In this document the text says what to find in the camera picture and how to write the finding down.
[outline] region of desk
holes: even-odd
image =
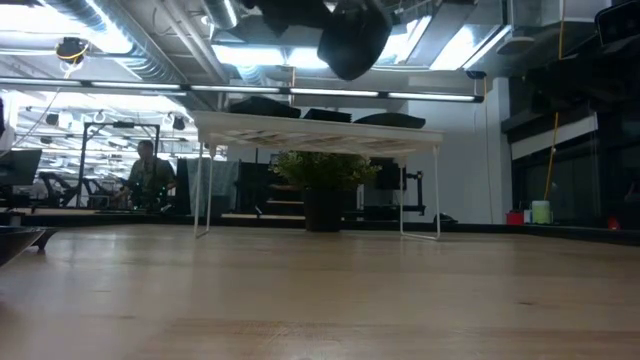
[[[202,154],[204,144],[209,145],[211,161],[218,145],[239,145],[275,150],[298,150],[357,154],[368,157],[392,157],[400,165],[400,174],[406,166],[407,157],[413,153],[432,150],[435,164],[436,217],[435,236],[423,236],[404,232],[404,194],[400,196],[400,233],[403,236],[438,240],[440,238],[440,199],[438,191],[438,152],[443,141],[441,131],[406,129],[390,126],[338,123],[330,121],[288,119],[269,116],[228,114],[220,112],[195,111],[192,113],[198,128],[200,156],[196,198],[200,198]],[[211,199],[211,179],[209,176],[209,199]],[[194,220],[194,236],[200,237],[209,231],[211,201],[207,210],[207,227],[198,233],[198,217]],[[200,214],[200,201],[196,202],[196,215]]]

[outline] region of ceiling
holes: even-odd
[[[178,4],[180,12],[176,9],[171,11],[172,1]],[[402,23],[394,27],[379,63],[352,82],[338,79],[325,64],[318,64],[317,59],[306,57],[307,53],[313,56],[320,30],[293,26],[278,38],[265,26],[259,11],[255,10],[241,11],[237,27],[229,31],[212,32],[200,0],[93,0],[91,3],[104,7],[107,17],[117,15],[113,23],[107,23],[107,30],[125,32],[124,40],[108,43],[104,38],[98,38],[96,32],[89,31],[83,19],[69,16],[69,13],[63,14],[41,6],[0,5],[0,76],[64,77],[69,66],[61,65],[54,48],[63,37],[77,36],[88,38],[93,45],[82,67],[69,73],[72,79],[149,81],[149,78],[141,77],[131,64],[142,58],[141,54],[152,53],[154,59],[162,63],[163,69],[170,70],[167,71],[171,73],[171,79],[184,83],[217,84],[228,79],[231,84],[261,81],[325,89],[470,94],[475,84],[460,70],[474,54],[478,55],[485,48],[486,54],[480,56],[470,69],[486,71],[492,77],[521,75],[526,69],[543,65],[557,56],[559,1],[515,0],[512,12],[511,7],[505,8],[505,0],[477,0],[477,3],[474,0],[385,0],[383,3],[390,11],[405,10],[398,17]],[[608,1],[567,0],[564,32],[567,49],[593,35],[590,19],[598,10],[606,7]],[[169,11],[163,12],[159,5]],[[167,13],[171,14],[173,21],[167,17]],[[185,16],[189,26],[180,21],[178,13]],[[516,56],[498,55],[495,49],[509,35],[500,37],[495,43],[491,43],[491,40],[495,40],[508,24],[513,25],[516,34],[533,37],[536,40],[533,48]],[[131,30],[135,41],[125,30]],[[137,52],[127,53],[124,45],[129,42],[134,44],[133,49]],[[203,44],[207,47],[206,51],[202,48]],[[238,56],[238,49],[261,49],[262,52],[245,52]],[[303,61],[292,71],[292,67],[286,64],[293,64],[296,54],[304,55],[301,58]],[[236,66],[238,61],[246,63]],[[46,117],[43,111],[49,105],[48,112],[64,114],[61,118],[71,119],[71,125],[66,128],[38,125],[31,136],[24,138],[20,147],[46,148],[43,158],[46,168],[51,168],[49,164],[57,164],[59,169],[65,169],[60,172],[70,177],[75,175],[73,171],[77,171],[77,157],[82,145],[79,134],[82,132],[82,122],[87,119],[96,116],[101,119],[104,115],[106,122],[131,121],[161,125],[160,152],[163,157],[172,158],[197,151],[196,130],[189,121],[188,110],[218,107],[216,96],[79,93],[60,93],[55,96],[54,92],[44,90],[51,89],[13,92],[12,96],[20,103],[18,138]],[[239,96],[230,95],[227,101],[239,99]],[[277,100],[293,101],[293,106],[300,107],[375,108],[380,111],[398,111],[404,105],[398,100],[340,97],[296,96]],[[185,116],[185,130],[172,128],[172,119],[176,115]],[[149,137],[140,128],[105,128],[102,131],[88,144],[88,149],[92,150],[89,162],[105,163],[105,157],[113,157],[118,160],[118,166],[123,165],[120,166],[122,169],[136,159],[137,141]],[[52,143],[44,145],[43,137],[47,142],[51,138]],[[115,144],[109,141],[110,137],[120,140]],[[97,165],[92,168],[95,171],[89,174],[96,176],[120,176],[124,172],[122,169],[105,172]]]

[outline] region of green shirt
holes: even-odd
[[[167,186],[174,182],[173,167],[171,164],[162,159],[154,158],[152,161],[144,162],[142,159],[137,160],[131,167],[129,175],[129,188],[133,188],[136,184],[140,184],[144,189],[152,187],[151,181],[153,177],[153,162],[156,163],[155,184],[159,186]]]

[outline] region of fluorescent light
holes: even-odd
[[[377,91],[360,91],[360,90],[331,90],[331,89],[299,89],[292,88],[291,93],[294,95],[335,95],[335,96],[355,96],[355,97],[376,97]]]
[[[53,8],[18,3],[23,1],[15,1],[15,5],[0,5],[0,31],[72,35],[85,29],[82,23],[70,20]]]
[[[93,86],[106,88],[144,89],[144,90],[180,90],[178,84],[128,83],[111,81],[93,81]]]
[[[405,44],[404,48],[398,52],[398,56],[396,56],[396,64],[407,61],[411,53],[418,45],[418,42],[424,35],[424,32],[427,30],[429,23],[431,22],[431,16],[425,16],[418,21],[418,24],[413,25],[411,23],[407,24],[407,31],[412,28],[411,35],[409,35],[409,39]]]
[[[0,84],[59,86],[59,87],[82,86],[82,83],[76,80],[30,79],[30,78],[10,78],[10,77],[0,77]]]
[[[193,85],[191,86],[191,90],[256,93],[256,94],[277,94],[280,92],[280,89],[278,88],[259,87],[259,86],[226,86],[226,85]]]
[[[496,36],[494,36],[487,44],[485,44],[480,50],[478,50],[478,52],[473,55],[473,57],[462,66],[462,68],[467,70],[468,68],[475,65],[478,60],[482,59],[482,57],[485,56],[489,52],[489,50],[491,50],[510,31],[511,25],[505,26]]]
[[[284,64],[282,52],[277,47],[213,45],[213,51],[223,64],[235,66]]]
[[[80,150],[80,149],[13,148],[11,150],[12,151],[42,150],[42,153],[44,153],[44,154],[60,154],[60,155],[80,155],[82,153],[82,150]],[[167,155],[170,155],[170,154],[172,154],[172,153],[158,153],[158,156],[167,156]],[[186,157],[186,158],[197,158],[198,157],[198,153],[197,152],[185,152],[185,153],[176,152],[176,153],[173,153],[173,154],[176,154],[179,157]],[[86,155],[90,155],[90,156],[121,155],[123,157],[137,158],[138,157],[138,152],[136,150],[132,150],[132,151],[124,151],[124,150],[87,150],[86,151]],[[205,154],[202,155],[202,157],[208,158],[209,154],[205,153]]]
[[[153,140],[155,141],[155,137],[153,137],[153,139],[150,139],[148,136],[130,136],[129,137],[130,140]],[[179,137],[161,137],[160,141],[165,141],[165,142],[180,142],[180,141],[186,141],[186,139],[184,138],[179,138]]]
[[[287,65],[301,69],[326,69],[329,65],[318,58],[316,48],[295,48],[287,59]]]
[[[426,93],[389,93],[390,99],[405,100],[433,100],[433,101],[460,101],[472,102],[476,99],[470,95],[446,95],[446,94],[426,94]]]

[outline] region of person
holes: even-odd
[[[144,197],[158,194],[160,190],[171,190],[176,186],[173,167],[168,161],[153,155],[153,143],[150,140],[138,143],[138,155],[140,159],[131,167],[129,179],[115,196],[115,201],[121,200],[131,192],[138,192]]]

